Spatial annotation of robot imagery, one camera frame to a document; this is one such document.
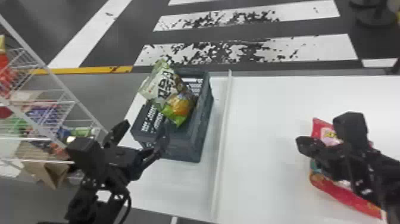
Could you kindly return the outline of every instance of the floor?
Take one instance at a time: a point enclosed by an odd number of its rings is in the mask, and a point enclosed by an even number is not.
[[[354,69],[363,66],[359,59],[399,56],[398,27],[365,29],[356,24],[347,1],[316,2],[335,4],[330,8],[310,7],[305,0],[270,0],[272,6],[267,7],[263,0],[0,0],[0,14],[54,68],[135,65],[133,71],[148,72],[155,59],[164,58],[175,66],[209,71]],[[279,4],[291,4],[294,10],[288,12]],[[17,46],[11,38],[7,43]],[[123,119],[145,76],[60,79],[109,129]],[[33,82],[43,79],[35,77]],[[74,194],[66,186],[50,191],[3,178],[0,191],[0,222],[9,224],[62,222]],[[170,218],[133,209],[126,223],[169,223]]]
[[[343,0],[268,5],[262,0],[2,0],[0,5],[0,14],[53,68],[134,65],[133,71],[141,72],[159,58],[210,71],[360,68],[358,59],[397,58],[400,52],[398,26],[361,27]]]

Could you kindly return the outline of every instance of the black plastic crate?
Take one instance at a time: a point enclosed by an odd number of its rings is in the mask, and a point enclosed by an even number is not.
[[[199,163],[214,101],[210,75],[208,72],[193,69],[179,69],[176,72],[199,97],[192,114],[180,127],[169,124],[170,145],[163,158]],[[150,147],[160,123],[164,120],[165,117],[147,102],[140,109],[130,133],[143,147]]]

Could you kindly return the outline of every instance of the white table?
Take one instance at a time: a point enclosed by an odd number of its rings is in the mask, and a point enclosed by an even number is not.
[[[222,224],[380,223],[314,188],[295,138],[311,133],[313,117],[329,122],[360,111],[376,148],[399,159],[400,77],[234,77],[228,98],[227,78],[211,83],[216,100],[202,161],[156,162],[129,185],[133,207]],[[133,101],[131,123],[143,103]],[[139,146],[130,134],[121,145]]]
[[[216,221],[380,223],[313,187],[295,138],[311,133],[313,117],[360,111],[375,147],[399,159],[399,84],[395,76],[234,78]]]

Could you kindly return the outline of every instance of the white painted stripe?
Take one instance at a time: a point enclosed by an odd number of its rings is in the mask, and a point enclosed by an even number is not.
[[[220,1],[220,0],[171,0],[168,5],[182,5],[182,4],[192,4],[198,2],[211,2],[211,1]]]
[[[397,61],[397,58],[363,59],[361,61],[364,67],[387,68],[393,67]]]
[[[179,218],[177,216],[172,216],[170,224],[178,224],[178,220]]]
[[[275,21],[313,20],[339,16],[340,14],[334,0],[319,0],[165,15],[159,19],[154,27],[154,31],[270,23]]]
[[[165,59],[173,64],[236,64],[243,62],[337,61],[358,59],[347,34],[298,36],[248,41],[145,45],[135,66]]]
[[[131,0],[108,0],[57,54],[48,67],[52,69],[79,67],[130,2]]]

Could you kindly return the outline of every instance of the yellow line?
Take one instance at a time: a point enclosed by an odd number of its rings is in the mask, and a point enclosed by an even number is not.
[[[107,74],[107,73],[127,73],[133,66],[110,66],[110,67],[80,67],[70,69],[51,69],[54,74]],[[38,69],[34,74],[47,74],[44,69]]]

